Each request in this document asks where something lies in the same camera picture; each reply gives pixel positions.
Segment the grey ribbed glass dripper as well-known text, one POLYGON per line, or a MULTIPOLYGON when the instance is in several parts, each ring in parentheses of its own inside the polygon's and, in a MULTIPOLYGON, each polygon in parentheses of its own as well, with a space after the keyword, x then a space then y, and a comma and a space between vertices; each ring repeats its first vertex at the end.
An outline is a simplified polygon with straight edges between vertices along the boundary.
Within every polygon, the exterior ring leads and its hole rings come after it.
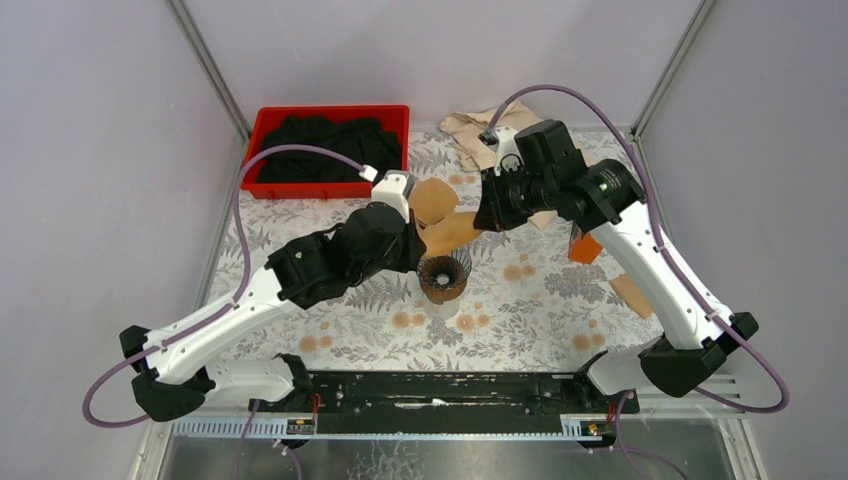
POLYGON ((445 273, 451 277, 469 278, 473 267, 471 255, 465 248, 458 248, 448 254, 422 259, 417 267, 420 276, 436 276, 445 273))

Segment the dark wooden ring holder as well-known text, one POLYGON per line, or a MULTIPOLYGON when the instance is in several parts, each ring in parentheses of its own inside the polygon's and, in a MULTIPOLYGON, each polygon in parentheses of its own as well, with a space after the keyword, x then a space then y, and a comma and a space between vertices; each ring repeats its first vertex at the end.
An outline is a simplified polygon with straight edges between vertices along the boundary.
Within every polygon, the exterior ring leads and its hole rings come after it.
POLYGON ((445 273, 419 277, 419 285, 424 296, 436 305, 459 298, 466 289, 467 281, 467 277, 451 277, 445 273))

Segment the orange coffee filter box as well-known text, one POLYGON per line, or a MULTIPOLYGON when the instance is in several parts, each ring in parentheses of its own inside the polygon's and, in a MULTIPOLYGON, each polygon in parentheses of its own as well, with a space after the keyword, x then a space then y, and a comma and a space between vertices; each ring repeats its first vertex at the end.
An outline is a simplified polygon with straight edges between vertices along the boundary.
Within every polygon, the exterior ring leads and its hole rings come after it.
POLYGON ((576 223, 572 224, 567 256, 572 262, 591 265, 603 251, 588 232, 583 231, 576 223))

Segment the brown paper coffee filter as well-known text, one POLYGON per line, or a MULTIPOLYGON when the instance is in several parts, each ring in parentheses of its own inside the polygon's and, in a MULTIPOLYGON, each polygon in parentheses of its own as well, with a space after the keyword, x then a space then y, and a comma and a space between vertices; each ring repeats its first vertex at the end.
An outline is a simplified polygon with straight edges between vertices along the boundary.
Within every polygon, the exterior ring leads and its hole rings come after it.
POLYGON ((416 224, 426 229, 454 213, 459 198, 448 183, 438 178, 429 178, 415 185, 408 203, 416 224))

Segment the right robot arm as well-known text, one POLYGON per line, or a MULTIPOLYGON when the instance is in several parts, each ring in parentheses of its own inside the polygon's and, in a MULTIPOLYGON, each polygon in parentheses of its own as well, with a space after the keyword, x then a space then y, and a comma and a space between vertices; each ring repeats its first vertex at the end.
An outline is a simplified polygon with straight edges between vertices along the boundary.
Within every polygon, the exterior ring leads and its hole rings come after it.
POLYGON ((523 130, 498 126, 480 140, 494 150, 482 170, 478 230, 508 231, 539 212, 555 211, 589 234, 630 276, 653 308, 662 334, 645 344, 601 353, 579 371, 575 402, 597 412, 614 394, 654 386, 680 398, 711 377, 759 324, 734 313, 690 275, 685 286, 667 263, 690 273, 667 235, 650 223, 646 193, 615 159, 587 165, 565 124, 544 120, 523 130))

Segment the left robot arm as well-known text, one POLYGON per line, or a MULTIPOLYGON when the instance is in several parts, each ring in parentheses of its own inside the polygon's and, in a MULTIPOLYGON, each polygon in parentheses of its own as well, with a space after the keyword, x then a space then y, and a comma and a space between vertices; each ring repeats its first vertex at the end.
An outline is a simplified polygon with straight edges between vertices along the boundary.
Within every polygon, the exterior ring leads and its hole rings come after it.
POLYGON ((334 300, 384 270, 417 267, 426 247, 412 213, 371 202, 327 230, 295 238, 234 292, 158 330, 131 326, 119 336, 136 372, 135 401, 155 422, 203 405, 264 402, 284 411, 314 393, 308 369, 294 354, 270 360, 226 360, 221 352, 273 320, 298 316, 334 300))

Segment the fallen brown paper filter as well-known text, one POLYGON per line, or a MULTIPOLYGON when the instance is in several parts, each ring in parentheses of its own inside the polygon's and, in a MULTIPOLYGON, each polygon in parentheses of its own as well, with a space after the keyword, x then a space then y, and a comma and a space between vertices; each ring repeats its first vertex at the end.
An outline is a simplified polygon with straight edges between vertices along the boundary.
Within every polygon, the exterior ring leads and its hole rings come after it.
POLYGON ((609 284, 626 305, 642 319, 648 319, 654 314, 650 302, 628 274, 622 274, 610 280, 609 284))

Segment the beige cloth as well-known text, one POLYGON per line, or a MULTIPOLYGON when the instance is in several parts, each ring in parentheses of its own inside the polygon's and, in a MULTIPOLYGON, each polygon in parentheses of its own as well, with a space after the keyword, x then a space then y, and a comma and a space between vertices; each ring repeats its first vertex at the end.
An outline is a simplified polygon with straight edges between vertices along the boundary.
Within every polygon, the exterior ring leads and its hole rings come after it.
MULTIPOLYGON (((455 112, 441 121, 439 128, 453 137, 464 171, 481 172, 478 162, 492 156, 492 151, 478 139, 478 135, 484 131, 485 127, 488 127, 491 120, 494 120, 496 111, 497 108, 484 113, 455 112)), ((497 126, 509 126, 520 131, 541 121, 541 118, 520 101, 515 101, 507 106, 504 116, 496 123, 497 126)), ((553 219, 542 221, 531 219, 530 223, 541 230, 546 228, 553 219)))

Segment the floral patterned table mat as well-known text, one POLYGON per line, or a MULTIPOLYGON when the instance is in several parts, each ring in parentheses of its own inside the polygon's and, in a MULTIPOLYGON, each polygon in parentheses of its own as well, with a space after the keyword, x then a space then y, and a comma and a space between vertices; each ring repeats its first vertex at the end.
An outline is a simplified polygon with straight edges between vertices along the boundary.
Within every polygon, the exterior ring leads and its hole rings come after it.
MULTIPOLYGON (((408 166, 417 180, 439 178, 459 197, 458 211, 480 197, 477 172, 460 166, 453 139, 413 132, 408 166)), ((347 219, 367 199, 257 200, 240 194, 252 268, 287 241, 347 219)), ((595 353, 658 336, 611 281, 624 274, 607 252, 590 265, 567 257, 571 224, 526 224, 484 233, 468 247, 472 271, 455 315, 429 306, 415 274, 382 272, 342 298, 277 319, 230 347, 228 359, 296 354, 310 369, 572 371, 595 353)))

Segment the red plastic bin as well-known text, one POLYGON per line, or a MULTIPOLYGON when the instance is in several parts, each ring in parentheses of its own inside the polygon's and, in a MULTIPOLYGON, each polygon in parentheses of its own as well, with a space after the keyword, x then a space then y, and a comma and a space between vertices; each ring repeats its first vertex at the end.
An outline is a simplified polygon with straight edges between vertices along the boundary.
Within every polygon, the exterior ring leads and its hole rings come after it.
MULTIPOLYGON (((275 106, 257 113, 247 158, 283 144, 321 147, 380 173, 407 168, 410 109, 403 104, 275 106)), ((370 185, 352 167, 312 152, 280 152, 241 183, 257 199, 364 198, 370 185)))

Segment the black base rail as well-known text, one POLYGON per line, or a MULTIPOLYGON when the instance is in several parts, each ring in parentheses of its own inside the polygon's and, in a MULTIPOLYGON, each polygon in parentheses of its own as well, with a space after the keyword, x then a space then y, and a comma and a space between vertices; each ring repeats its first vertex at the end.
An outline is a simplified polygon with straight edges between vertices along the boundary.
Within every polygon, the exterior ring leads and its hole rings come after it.
POLYGON ((557 434, 565 415, 607 421, 639 412, 637 399, 604 395, 578 373, 341 371, 259 412, 303 414, 320 434, 557 434))

